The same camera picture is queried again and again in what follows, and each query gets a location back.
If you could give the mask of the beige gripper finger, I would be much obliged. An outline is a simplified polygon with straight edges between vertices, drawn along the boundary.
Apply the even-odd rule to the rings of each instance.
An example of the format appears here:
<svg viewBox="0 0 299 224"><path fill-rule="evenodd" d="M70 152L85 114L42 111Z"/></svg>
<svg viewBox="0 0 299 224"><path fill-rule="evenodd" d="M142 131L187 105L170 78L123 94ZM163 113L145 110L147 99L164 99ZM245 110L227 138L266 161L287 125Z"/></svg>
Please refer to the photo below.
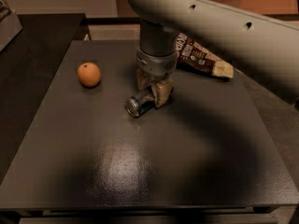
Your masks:
<svg viewBox="0 0 299 224"><path fill-rule="evenodd" d="M154 103L156 108L160 108L168 101L173 90L173 79L171 77L154 82L151 84L151 89L154 95Z"/></svg>
<svg viewBox="0 0 299 224"><path fill-rule="evenodd" d="M151 86L152 80L146 73L142 72L140 69L137 69L136 82L137 82L137 88L140 91L142 91Z"/></svg>

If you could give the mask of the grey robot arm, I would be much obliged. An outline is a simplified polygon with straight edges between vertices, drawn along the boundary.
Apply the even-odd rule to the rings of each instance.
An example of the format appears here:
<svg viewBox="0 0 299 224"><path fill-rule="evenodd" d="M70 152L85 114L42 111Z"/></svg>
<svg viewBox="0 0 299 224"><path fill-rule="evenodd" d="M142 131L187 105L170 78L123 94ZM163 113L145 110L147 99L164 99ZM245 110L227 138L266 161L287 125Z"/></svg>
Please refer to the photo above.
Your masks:
<svg viewBox="0 0 299 224"><path fill-rule="evenodd" d="M137 65L154 82L176 67L183 33L290 105L299 101L299 27L210 0L128 0L141 18Z"/></svg>

